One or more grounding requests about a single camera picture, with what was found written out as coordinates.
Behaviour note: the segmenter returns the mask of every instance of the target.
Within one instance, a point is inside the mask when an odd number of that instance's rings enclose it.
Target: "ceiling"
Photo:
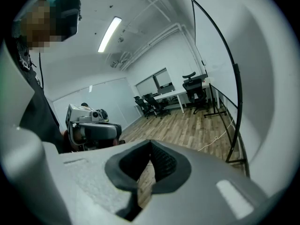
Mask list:
[[[97,55],[99,63],[109,66],[113,61],[120,61],[125,52],[130,58],[166,27],[184,20],[176,0],[81,0],[81,4],[78,33],[63,43],[45,48],[43,65]],[[105,51],[98,53],[100,42],[115,16],[122,18],[122,22]]]

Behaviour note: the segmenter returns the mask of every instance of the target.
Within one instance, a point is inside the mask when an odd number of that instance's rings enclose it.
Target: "person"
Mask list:
[[[52,41],[65,40],[70,34],[66,35],[67,30],[60,26],[64,23],[60,14],[75,11],[78,19],[75,22],[78,23],[82,18],[80,10],[80,0],[38,0],[20,20],[13,22],[11,34],[5,37],[12,59],[34,90],[20,127],[33,131],[43,142],[53,143],[59,153],[71,152],[72,144],[67,131],[60,132],[59,123],[32,68],[35,65],[30,59],[29,50],[49,46]]]
[[[89,105],[87,103],[81,103],[81,106],[84,106],[84,107],[87,107],[87,108],[90,108]]]
[[[92,109],[87,103],[81,103],[81,106],[87,107],[89,109]],[[95,111],[99,112],[100,116],[103,118],[103,114],[105,114],[105,118],[104,118],[104,122],[108,122],[108,115],[106,113],[105,110],[103,109],[96,109]],[[115,139],[112,140],[101,140],[101,141],[95,141],[93,142],[92,147],[94,147],[94,144],[96,144],[96,148],[108,148],[108,147],[112,147],[112,146],[117,146],[117,145],[121,145],[121,144],[125,144],[125,140],[119,140],[120,136],[118,136]]]

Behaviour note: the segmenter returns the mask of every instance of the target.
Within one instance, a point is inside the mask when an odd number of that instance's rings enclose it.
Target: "striped collar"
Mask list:
[[[21,69],[29,71],[32,65],[29,55],[29,48],[26,44],[26,38],[21,35],[21,21],[13,22],[11,36],[15,40],[17,48],[17,58]]]

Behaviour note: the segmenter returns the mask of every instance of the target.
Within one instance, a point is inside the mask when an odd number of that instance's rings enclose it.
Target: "white cable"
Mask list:
[[[212,145],[216,140],[220,139],[225,133],[226,133],[226,130],[225,130],[225,132],[224,132],[220,137],[215,136],[215,140],[214,140],[211,144],[208,144],[208,145],[204,146],[203,148],[206,148],[206,147]]]

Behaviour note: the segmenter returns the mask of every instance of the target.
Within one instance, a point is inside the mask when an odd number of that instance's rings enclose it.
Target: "desk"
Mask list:
[[[202,83],[202,89],[209,88],[209,87],[210,87],[209,83],[207,83],[207,82],[203,82]],[[216,91],[216,97],[217,97],[217,107],[220,108],[219,93],[218,93],[218,90],[215,89],[215,91]],[[175,90],[175,91],[172,91],[172,92],[167,92],[165,94],[156,96],[156,97],[154,97],[154,99],[158,100],[158,99],[163,99],[163,98],[169,98],[169,97],[177,96],[177,99],[178,99],[180,108],[182,110],[182,113],[184,113],[183,106],[182,106],[182,103],[181,103],[181,100],[180,100],[180,95],[185,94],[186,92],[187,91],[184,88],[182,88],[182,89],[179,89],[179,90]],[[138,105],[135,105],[135,108],[136,108],[137,112],[140,114],[140,116],[142,116],[141,113],[140,113],[140,111],[139,111]]]

